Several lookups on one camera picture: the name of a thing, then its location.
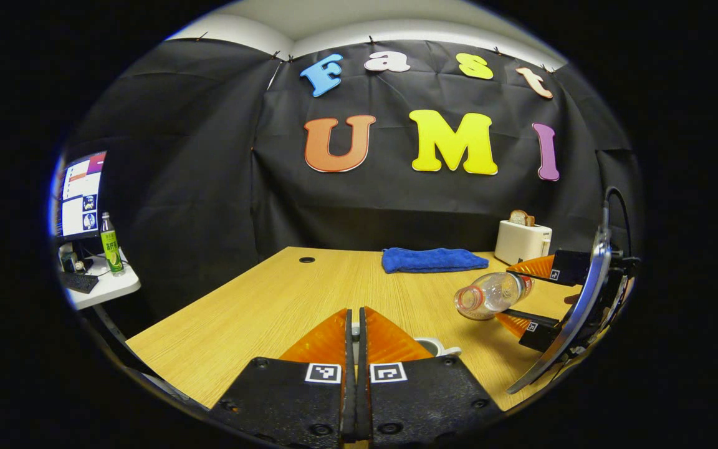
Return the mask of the black backdrop cloth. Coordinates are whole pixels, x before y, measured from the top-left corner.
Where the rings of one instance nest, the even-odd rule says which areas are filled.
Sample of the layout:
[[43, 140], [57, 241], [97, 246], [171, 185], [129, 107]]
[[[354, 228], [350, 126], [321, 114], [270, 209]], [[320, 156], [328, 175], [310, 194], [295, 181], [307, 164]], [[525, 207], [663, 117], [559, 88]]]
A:
[[646, 249], [646, 199], [619, 118], [573, 65], [452, 42], [386, 41], [290, 62], [163, 42], [94, 103], [68, 159], [106, 151], [108, 212], [142, 292], [168, 316], [289, 246], [495, 247], [524, 210], [551, 250]]

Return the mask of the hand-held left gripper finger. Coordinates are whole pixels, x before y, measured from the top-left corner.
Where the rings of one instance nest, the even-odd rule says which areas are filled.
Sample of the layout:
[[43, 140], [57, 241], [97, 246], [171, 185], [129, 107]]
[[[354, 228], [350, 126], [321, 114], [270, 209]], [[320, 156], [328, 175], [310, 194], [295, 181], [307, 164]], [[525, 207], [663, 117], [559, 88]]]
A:
[[357, 429], [370, 449], [456, 449], [502, 410], [458, 355], [431, 355], [370, 307], [360, 310]]
[[279, 358], [252, 358], [210, 419], [285, 449], [343, 449], [355, 416], [351, 318], [341, 309]]

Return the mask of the white toaster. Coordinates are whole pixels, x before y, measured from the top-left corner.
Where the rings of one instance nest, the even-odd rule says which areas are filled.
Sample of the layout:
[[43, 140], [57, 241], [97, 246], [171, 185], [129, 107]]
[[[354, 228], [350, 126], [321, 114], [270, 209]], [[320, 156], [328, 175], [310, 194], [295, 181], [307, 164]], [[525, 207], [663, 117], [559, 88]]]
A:
[[499, 222], [494, 256], [514, 265], [549, 255], [553, 230], [542, 225], [526, 226], [510, 221]]

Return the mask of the white teacup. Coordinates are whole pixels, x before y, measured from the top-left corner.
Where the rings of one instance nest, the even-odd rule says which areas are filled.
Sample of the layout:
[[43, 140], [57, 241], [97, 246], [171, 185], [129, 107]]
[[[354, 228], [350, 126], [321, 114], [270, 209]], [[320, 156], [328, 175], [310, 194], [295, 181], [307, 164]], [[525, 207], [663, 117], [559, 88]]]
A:
[[436, 338], [419, 337], [415, 338], [415, 341], [419, 345], [421, 345], [421, 347], [424, 347], [424, 349], [427, 350], [432, 356], [460, 356], [462, 354], [461, 347], [445, 347], [444, 344], [442, 344], [441, 341]]

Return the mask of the clear plastic water bottle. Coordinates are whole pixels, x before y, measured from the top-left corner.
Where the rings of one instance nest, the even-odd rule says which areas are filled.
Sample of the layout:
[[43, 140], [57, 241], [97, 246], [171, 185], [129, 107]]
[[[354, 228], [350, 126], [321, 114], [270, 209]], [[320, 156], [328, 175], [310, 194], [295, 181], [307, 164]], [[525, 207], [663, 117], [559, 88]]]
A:
[[474, 321], [487, 321], [530, 295], [533, 279], [516, 273], [488, 273], [454, 296], [458, 313]]

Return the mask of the black keyboard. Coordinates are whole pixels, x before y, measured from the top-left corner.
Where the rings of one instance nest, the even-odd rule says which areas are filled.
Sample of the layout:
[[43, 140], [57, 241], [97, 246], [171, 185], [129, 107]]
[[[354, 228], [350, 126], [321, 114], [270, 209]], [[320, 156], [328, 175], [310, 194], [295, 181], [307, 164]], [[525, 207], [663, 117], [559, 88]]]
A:
[[82, 294], [91, 293], [99, 282], [98, 276], [69, 272], [60, 272], [59, 279], [63, 287]]

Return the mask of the green drink bottle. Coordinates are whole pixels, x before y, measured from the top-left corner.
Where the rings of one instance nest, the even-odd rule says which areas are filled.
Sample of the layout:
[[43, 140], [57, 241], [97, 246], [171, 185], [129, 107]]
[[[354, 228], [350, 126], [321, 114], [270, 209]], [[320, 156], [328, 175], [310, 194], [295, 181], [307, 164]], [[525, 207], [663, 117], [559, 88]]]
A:
[[120, 255], [120, 245], [117, 241], [116, 230], [112, 226], [108, 212], [102, 213], [100, 239], [102, 239], [103, 256], [107, 261], [109, 272], [112, 276], [115, 276], [115, 278], [125, 275], [125, 267], [123, 267], [122, 255]]

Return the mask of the blue towel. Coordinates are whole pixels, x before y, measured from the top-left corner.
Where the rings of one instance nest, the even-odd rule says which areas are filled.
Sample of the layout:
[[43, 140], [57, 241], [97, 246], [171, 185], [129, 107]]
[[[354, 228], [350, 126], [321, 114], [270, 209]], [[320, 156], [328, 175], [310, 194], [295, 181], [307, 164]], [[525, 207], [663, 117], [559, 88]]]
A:
[[464, 248], [387, 248], [382, 251], [381, 266], [388, 274], [450, 273], [488, 268], [489, 261]]

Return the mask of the white side table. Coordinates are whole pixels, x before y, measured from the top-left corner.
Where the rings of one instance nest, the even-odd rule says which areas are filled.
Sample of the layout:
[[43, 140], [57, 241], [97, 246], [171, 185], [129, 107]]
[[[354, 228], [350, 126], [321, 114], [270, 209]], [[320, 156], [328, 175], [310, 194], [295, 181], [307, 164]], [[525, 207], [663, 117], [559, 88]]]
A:
[[89, 307], [103, 304], [107, 301], [111, 301], [111, 299], [131, 294], [140, 289], [141, 282], [137, 273], [131, 267], [131, 264], [129, 264], [125, 253], [123, 253], [123, 248], [120, 248], [120, 255], [122, 255], [123, 267], [125, 267], [125, 275], [118, 276], [117, 278], [109, 272], [107, 261], [103, 254], [97, 254], [90, 258], [83, 259], [85, 270], [79, 273], [98, 276], [99, 282], [89, 294], [72, 292], [66, 288], [66, 296], [74, 309], [78, 311], [88, 309]]

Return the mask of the computer monitor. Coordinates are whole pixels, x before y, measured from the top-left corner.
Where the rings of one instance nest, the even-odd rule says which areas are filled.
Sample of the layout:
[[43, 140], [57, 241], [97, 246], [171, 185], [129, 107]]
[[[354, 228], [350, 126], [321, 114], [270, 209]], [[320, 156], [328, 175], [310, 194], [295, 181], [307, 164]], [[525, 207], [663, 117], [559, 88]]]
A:
[[98, 236], [99, 193], [106, 151], [78, 157], [62, 166], [54, 196], [54, 241], [66, 243]]

